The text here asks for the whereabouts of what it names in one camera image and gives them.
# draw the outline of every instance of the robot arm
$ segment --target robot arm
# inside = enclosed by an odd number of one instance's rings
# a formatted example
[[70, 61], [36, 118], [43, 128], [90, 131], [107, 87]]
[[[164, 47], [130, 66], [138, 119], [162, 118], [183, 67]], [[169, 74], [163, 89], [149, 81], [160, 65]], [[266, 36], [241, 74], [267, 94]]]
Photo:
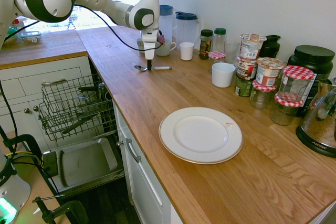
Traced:
[[[14, 7], [7, 2], [13, 0], [0, 0], [0, 46], [3, 43], [3, 31], [7, 33], [10, 23], [20, 15], [41, 20], [48, 23], [61, 22], [67, 19], [74, 4], [85, 6], [91, 10], [100, 10], [108, 15], [118, 25], [141, 30], [143, 34], [146, 59], [153, 59], [155, 42], [159, 32], [159, 0], [140, 0], [137, 4], [129, 5], [113, 0], [14, 0]], [[11, 20], [5, 14], [9, 9]]]

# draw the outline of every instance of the dishwasher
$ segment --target dishwasher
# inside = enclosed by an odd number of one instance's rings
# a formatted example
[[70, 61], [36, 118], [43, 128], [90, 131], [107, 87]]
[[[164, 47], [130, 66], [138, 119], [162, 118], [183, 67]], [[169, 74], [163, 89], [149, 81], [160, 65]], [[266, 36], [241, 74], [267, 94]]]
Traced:
[[38, 119], [51, 141], [63, 142], [43, 153], [55, 190], [66, 198], [123, 177], [113, 104], [99, 75], [43, 86], [42, 94]]

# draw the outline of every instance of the window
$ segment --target window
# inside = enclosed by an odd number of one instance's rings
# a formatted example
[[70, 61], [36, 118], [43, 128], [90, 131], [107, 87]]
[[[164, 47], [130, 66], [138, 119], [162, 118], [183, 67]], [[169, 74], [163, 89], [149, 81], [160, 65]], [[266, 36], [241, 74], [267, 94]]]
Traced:
[[[136, 4], [139, 0], [118, 0], [129, 4]], [[114, 25], [112, 21], [103, 13], [98, 12], [98, 14], [104, 18], [105, 21], [108, 22], [109, 25]], [[25, 25], [31, 24], [35, 22], [35, 20], [27, 19], [24, 21]], [[71, 13], [71, 16], [59, 23], [45, 23], [39, 22], [31, 27], [28, 27], [27, 30], [38, 30], [42, 33], [49, 31], [62, 31], [69, 29], [88, 29], [95, 27], [104, 27], [105, 23], [94, 13], [86, 10], [84, 8], [75, 6]]]

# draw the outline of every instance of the white wall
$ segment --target white wall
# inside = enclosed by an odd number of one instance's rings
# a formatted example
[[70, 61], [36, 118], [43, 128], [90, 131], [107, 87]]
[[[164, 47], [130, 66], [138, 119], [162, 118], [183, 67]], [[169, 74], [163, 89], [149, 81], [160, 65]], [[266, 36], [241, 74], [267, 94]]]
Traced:
[[[203, 29], [224, 27], [227, 39], [242, 33], [279, 35], [277, 58], [287, 62], [298, 45], [336, 52], [336, 0], [160, 0], [160, 4], [195, 13]], [[334, 66], [330, 77], [336, 77]]]

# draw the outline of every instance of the green light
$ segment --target green light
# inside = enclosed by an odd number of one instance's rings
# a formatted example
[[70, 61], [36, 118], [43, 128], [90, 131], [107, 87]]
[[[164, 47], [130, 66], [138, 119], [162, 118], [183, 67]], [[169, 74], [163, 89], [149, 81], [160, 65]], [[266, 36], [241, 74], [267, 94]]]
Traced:
[[17, 210], [5, 198], [0, 198], [0, 221], [6, 219], [6, 223], [10, 223], [16, 213]]

